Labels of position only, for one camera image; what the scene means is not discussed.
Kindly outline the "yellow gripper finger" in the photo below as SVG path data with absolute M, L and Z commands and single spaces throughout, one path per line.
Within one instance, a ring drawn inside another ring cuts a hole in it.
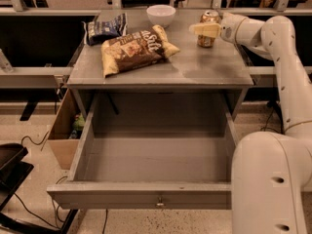
M 216 38 L 220 35 L 221 26 L 215 22 L 199 22 L 189 26 L 189 31 L 195 35 Z

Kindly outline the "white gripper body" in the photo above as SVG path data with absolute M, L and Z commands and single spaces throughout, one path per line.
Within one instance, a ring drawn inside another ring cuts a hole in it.
M 242 44 L 243 38 L 239 35 L 239 29 L 246 19 L 245 16 L 224 13 L 221 20 L 220 37 L 232 44 Z

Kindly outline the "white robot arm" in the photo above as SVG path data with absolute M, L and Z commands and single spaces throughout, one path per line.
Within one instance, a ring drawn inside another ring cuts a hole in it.
M 272 59 L 283 130 L 243 137 L 231 165 L 232 234 L 308 234 L 302 191 L 312 181 L 312 83 L 299 58 L 290 19 L 225 13 L 199 22 L 196 35 L 242 45 Z

